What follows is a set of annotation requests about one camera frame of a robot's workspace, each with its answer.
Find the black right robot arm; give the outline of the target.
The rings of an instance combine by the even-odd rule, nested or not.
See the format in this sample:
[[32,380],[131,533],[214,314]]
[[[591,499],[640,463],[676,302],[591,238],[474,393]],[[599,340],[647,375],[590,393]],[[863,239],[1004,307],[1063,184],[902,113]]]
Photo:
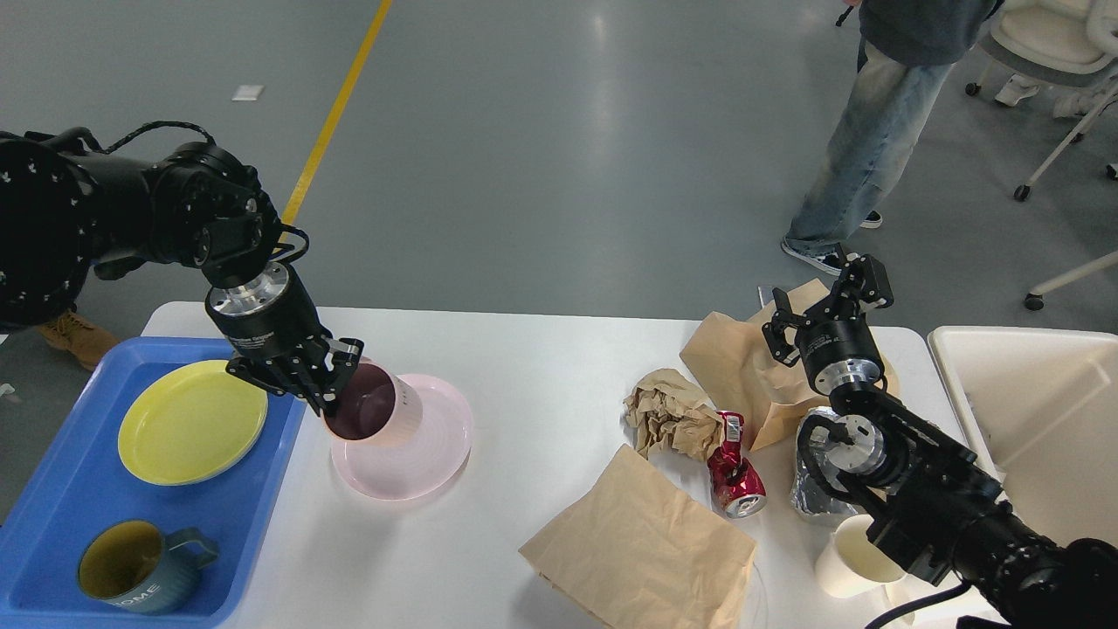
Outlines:
[[885,268],[858,252],[839,261],[828,294],[802,314],[774,289],[762,325],[775,361],[803,366],[811,389],[828,399],[830,413],[803,418],[796,458],[827,496],[866,511],[866,540],[909,576],[932,585],[948,573],[961,580],[871,626],[976,589],[1003,628],[1114,628],[1114,545],[1080,539],[1062,547],[1034,532],[975,452],[887,393],[866,326],[866,309],[894,302]]

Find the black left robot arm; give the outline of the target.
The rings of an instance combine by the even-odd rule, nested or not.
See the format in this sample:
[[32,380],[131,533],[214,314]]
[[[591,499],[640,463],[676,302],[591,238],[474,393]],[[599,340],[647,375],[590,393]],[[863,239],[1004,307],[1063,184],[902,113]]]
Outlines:
[[87,128],[3,133],[4,334],[69,309],[89,273],[113,282],[146,263],[201,271],[206,314],[252,385],[337,414],[363,343],[322,325],[294,263],[310,238],[284,223],[254,166],[210,135],[140,161]]

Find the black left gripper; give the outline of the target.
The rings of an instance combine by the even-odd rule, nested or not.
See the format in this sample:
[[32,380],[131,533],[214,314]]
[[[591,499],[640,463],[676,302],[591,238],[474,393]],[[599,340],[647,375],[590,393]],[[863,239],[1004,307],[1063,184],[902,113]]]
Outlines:
[[359,339],[331,339],[310,294],[287,263],[268,263],[240,287],[206,294],[206,314],[239,355],[228,374],[276,397],[302,399],[334,417],[363,352]]

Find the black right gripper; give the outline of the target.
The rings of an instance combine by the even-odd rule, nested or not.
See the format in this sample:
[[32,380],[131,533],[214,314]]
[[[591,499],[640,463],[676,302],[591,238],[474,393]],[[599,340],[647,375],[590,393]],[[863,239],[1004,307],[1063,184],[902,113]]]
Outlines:
[[[786,290],[773,287],[773,315],[762,324],[762,337],[783,366],[803,363],[808,385],[828,397],[839,385],[873,385],[884,377],[884,363],[869,325],[866,311],[894,304],[887,270],[869,254],[847,252],[839,246],[839,279],[822,301],[808,309],[806,327],[795,314]],[[787,331],[798,328],[793,343]]]

